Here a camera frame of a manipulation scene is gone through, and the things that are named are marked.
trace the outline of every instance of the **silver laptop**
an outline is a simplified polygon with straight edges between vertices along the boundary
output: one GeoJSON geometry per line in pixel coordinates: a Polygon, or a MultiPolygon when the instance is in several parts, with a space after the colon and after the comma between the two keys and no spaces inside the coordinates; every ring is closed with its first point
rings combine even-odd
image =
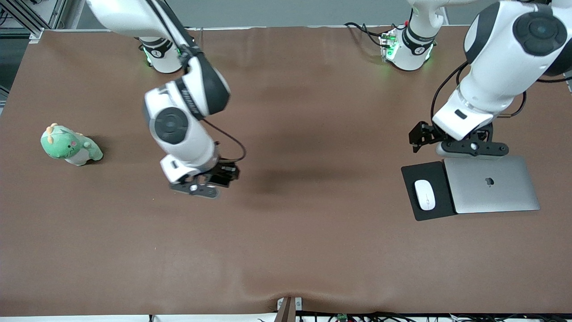
{"type": "Polygon", "coordinates": [[[445,158],[455,211],[459,214],[539,210],[521,156],[498,160],[445,158]]]}

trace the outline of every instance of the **mouse pad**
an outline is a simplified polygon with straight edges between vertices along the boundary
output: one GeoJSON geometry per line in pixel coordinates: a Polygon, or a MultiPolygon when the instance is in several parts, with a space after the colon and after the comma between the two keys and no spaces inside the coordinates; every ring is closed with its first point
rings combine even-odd
{"type": "Polygon", "coordinates": [[[402,167],[401,173],[403,180],[405,180],[415,220],[423,221],[456,214],[451,202],[451,193],[443,162],[429,162],[402,167]],[[435,208],[432,210],[423,210],[419,207],[415,192],[415,181],[417,180],[427,180],[431,184],[435,194],[435,208]]]}

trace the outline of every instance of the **green plush dinosaur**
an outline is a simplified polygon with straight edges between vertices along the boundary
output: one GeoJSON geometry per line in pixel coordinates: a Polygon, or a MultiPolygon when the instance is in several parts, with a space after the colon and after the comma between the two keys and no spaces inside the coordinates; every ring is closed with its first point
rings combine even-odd
{"type": "Polygon", "coordinates": [[[76,166],[83,166],[88,160],[98,161],[104,157],[93,140],[57,123],[47,127],[40,142],[49,156],[65,159],[76,166]]]}

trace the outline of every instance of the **table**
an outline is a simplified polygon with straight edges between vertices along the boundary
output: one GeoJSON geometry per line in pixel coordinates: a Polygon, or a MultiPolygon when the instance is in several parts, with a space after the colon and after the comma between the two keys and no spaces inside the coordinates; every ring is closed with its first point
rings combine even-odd
{"type": "Polygon", "coordinates": [[[215,201],[167,188],[141,114],[143,94],[179,74],[148,68],[132,38],[44,32],[0,118],[1,314],[261,313],[286,295],[329,312],[572,312],[565,84],[533,85],[495,123],[541,211],[414,219],[400,168],[440,158],[413,154],[407,134],[464,61],[466,30],[444,28],[416,72],[382,63],[355,29],[204,32],[232,89],[209,120],[248,147],[215,201]],[[52,122],[104,159],[50,159],[39,137],[52,122]]]}

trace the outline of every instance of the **computer mouse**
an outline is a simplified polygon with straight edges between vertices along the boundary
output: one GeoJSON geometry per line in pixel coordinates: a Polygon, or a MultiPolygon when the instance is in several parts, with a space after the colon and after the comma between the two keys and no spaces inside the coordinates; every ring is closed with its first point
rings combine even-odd
{"type": "Polygon", "coordinates": [[[421,209],[429,211],[435,208],[435,194],[433,193],[433,187],[431,187],[429,181],[415,181],[415,193],[417,194],[417,201],[421,209]]]}

